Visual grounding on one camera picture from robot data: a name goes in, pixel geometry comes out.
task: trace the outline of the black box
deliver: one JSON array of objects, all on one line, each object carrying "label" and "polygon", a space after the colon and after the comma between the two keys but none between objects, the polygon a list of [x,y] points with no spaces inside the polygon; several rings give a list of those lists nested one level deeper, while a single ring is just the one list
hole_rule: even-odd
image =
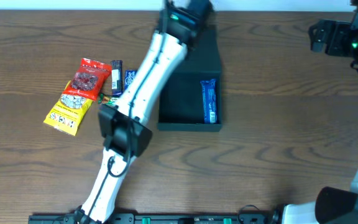
[{"label": "black box", "polygon": [[[194,51],[172,73],[160,95],[157,128],[161,131],[220,131],[222,128],[222,65],[216,28],[204,31]],[[204,124],[200,81],[216,79],[215,124]]]}]

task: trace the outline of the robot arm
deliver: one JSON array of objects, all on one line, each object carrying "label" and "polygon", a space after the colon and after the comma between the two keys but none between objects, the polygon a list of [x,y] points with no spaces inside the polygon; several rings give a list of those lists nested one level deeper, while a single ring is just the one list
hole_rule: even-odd
[{"label": "robot arm", "polygon": [[[358,1],[353,4],[357,11],[352,23],[321,20],[309,31],[312,51],[320,52],[327,44],[326,54],[352,57],[352,68],[358,64]],[[282,223],[358,223],[358,171],[350,192],[325,187],[315,202],[287,205]]]},{"label": "robot arm", "polygon": [[[208,0],[192,0],[186,9],[166,5],[166,18],[160,18],[149,51],[131,86],[114,108],[104,106],[99,112],[99,124],[105,137],[103,161],[91,194],[75,211],[76,222],[104,223],[113,213],[127,168],[151,140],[152,133],[145,125],[155,100],[171,73],[185,59],[189,47],[193,47],[211,10]],[[131,136],[128,126],[132,126]]]}]

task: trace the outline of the blue wrapper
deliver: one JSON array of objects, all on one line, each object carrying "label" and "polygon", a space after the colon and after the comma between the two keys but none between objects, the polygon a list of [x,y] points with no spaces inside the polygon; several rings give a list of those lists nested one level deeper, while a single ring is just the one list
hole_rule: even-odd
[{"label": "blue wrapper", "polygon": [[124,89],[126,90],[130,84],[135,79],[137,70],[126,70],[125,71],[125,80],[124,80]]},{"label": "blue wrapper", "polygon": [[200,81],[203,88],[204,122],[206,124],[216,123],[216,79]]}]

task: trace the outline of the wood grain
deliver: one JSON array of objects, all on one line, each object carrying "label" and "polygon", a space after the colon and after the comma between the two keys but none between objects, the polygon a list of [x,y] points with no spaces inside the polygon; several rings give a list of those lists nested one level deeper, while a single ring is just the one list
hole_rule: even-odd
[{"label": "wood grain", "polygon": [[[220,12],[220,133],[159,132],[131,167],[118,208],[236,213],[348,189],[358,166],[358,77],[309,51],[308,27],[352,14]],[[42,124],[82,57],[137,68],[156,12],[0,11],[0,223],[81,205],[100,167],[98,106],[71,137]],[[109,91],[110,80],[104,90]]]}]

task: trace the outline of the cable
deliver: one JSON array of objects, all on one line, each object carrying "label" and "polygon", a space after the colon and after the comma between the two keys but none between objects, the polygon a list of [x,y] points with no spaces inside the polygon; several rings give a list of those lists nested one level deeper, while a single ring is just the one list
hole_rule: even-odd
[{"label": "cable", "polygon": [[260,211],[259,208],[256,207],[255,205],[246,205],[246,206],[240,208],[239,212],[237,213],[237,221],[238,221],[239,223],[242,223],[242,221],[240,220],[240,214],[241,214],[241,212],[244,211],[244,209],[250,208],[250,207],[256,208],[258,211]]},{"label": "cable", "polygon": [[63,221],[63,220],[58,220],[58,219],[61,219],[61,218],[64,218],[64,217],[65,217],[65,215],[60,215],[60,216],[56,217],[56,218],[53,220],[52,224],[54,224],[56,221],[59,221],[59,223],[62,224],[61,221]]},{"label": "cable", "polygon": [[147,80],[147,78],[149,77],[149,75],[151,74],[151,71],[154,69],[154,66],[158,63],[158,60],[161,56],[162,50],[163,50],[163,46],[165,45],[165,39],[166,39],[166,32],[167,32],[167,26],[168,26],[168,7],[169,7],[169,1],[168,0],[164,0],[164,10],[163,10],[163,19],[162,19],[162,40],[161,40],[161,45],[160,45],[160,50],[157,53],[157,56],[155,57],[152,66],[150,67],[149,71],[146,73],[146,76],[144,77],[144,79],[142,80],[142,82],[140,83],[139,87],[136,89],[134,97],[132,98],[131,102],[129,103],[129,112],[128,112],[128,126],[127,126],[127,151],[125,153],[126,156],[126,161],[127,164],[125,165],[125,168],[122,170],[122,172],[118,175],[115,175],[111,172],[111,167],[114,164],[114,158],[110,157],[109,158],[109,163],[108,163],[108,173],[109,175],[111,175],[112,177],[118,178],[123,176],[128,168],[129,165],[131,164],[131,157],[133,156],[132,154],[132,138],[134,137],[134,121],[132,119],[132,109],[134,107],[134,102],[136,99],[137,94],[139,93],[140,89],[142,88],[143,84],[145,83],[145,81]]},{"label": "cable", "polygon": [[102,184],[100,185],[100,188],[99,188],[99,190],[98,190],[98,193],[96,194],[95,198],[93,199],[92,206],[91,206],[91,208],[90,208],[90,210],[89,210],[87,219],[88,219],[88,218],[91,218],[91,214],[92,214],[92,210],[93,210],[93,208],[94,208],[94,205],[96,204],[96,201],[97,201],[97,199],[99,198],[100,193],[102,192],[103,185],[104,185],[104,183],[106,182],[108,176],[109,176],[108,173],[104,176],[104,179],[103,179],[103,181],[102,181]]}]

